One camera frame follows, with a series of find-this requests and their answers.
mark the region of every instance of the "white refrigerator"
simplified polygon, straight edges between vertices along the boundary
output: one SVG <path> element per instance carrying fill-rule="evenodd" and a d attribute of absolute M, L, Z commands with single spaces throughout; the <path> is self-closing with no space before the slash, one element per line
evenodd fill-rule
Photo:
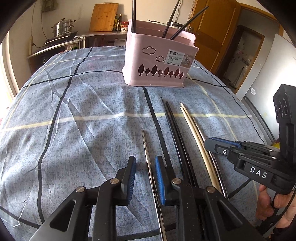
<path fill-rule="evenodd" d="M 296 48 L 276 34 L 261 71 L 242 100 L 259 122 L 267 144 L 279 137 L 272 97 L 281 84 L 296 86 Z"/>

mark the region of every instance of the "human hand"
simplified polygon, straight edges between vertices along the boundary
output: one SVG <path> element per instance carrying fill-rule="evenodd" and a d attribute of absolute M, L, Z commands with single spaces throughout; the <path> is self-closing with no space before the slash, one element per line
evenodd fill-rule
<path fill-rule="evenodd" d="M 270 217 L 273 215 L 274 210 L 271 206 L 271 198 L 267 193 L 266 186 L 260 185 L 259 187 L 259 197 L 257 201 L 257 209 L 256 209 L 256 218 L 260 220 L 265 220 L 267 217 Z M 274 199 L 274 207 L 275 208 L 282 208 L 286 207 L 293 195 L 293 191 L 288 195 L 282 195 L 278 194 Z M 283 215 L 283 217 L 280 219 L 280 221 L 276 224 L 276 228 L 286 228 L 288 227 L 294 216 L 296 214 L 296 199 L 294 199 Z"/>

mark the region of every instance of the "pink basket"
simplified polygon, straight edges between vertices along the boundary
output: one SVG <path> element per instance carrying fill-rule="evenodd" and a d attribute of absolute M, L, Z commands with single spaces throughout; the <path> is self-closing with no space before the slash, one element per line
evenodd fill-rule
<path fill-rule="evenodd" d="M 165 26 L 136 21 L 136 34 L 131 32 L 129 20 L 126 56 L 122 69 L 124 81 L 132 86 L 183 87 L 184 79 L 199 48 L 194 46 L 195 35 L 169 28 L 162 38 Z"/>

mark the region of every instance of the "screw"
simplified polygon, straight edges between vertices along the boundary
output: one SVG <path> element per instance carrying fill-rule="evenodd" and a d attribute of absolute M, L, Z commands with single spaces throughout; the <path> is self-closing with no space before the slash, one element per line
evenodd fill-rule
<path fill-rule="evenodd" d="M 208 186 L 207 187 L 207 192 L 214 193 L 215 191 L 216 191 L 216 188 L 214 188 L 213 186 Z"/>
<path fill-rule="evenodd" d="M 83 192 L 84 190 L 85 190 L 85 187 L 83 186 L 76 187 L 76 192 L 78 193 Z"/>
<path fill-rule="evenodd" d="M 180 178 L 174 178 L 172 180 L 173 184 L 180 184 L 181 183 L 181 179 Z"/>
<path fill-rule="evenodd" d="M 117 178 L 112 178 L 112 179 L 110 180 L 110 183 L 111 183 L 111 184 L 117 184 L 117 183 L 119 183 L 119 180 L 118 180 Z"/>

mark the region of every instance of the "round sticker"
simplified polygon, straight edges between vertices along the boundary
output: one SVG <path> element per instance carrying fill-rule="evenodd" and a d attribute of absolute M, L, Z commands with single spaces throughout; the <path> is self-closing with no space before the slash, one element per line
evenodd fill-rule
<path fill-rule="evenodd" d="M 251 93 L 252 93 L 253 95 L 256 94 L 256 90 L 255 90 L 255 89 L 252 88 L 250 91 L 251 91 Z"/>

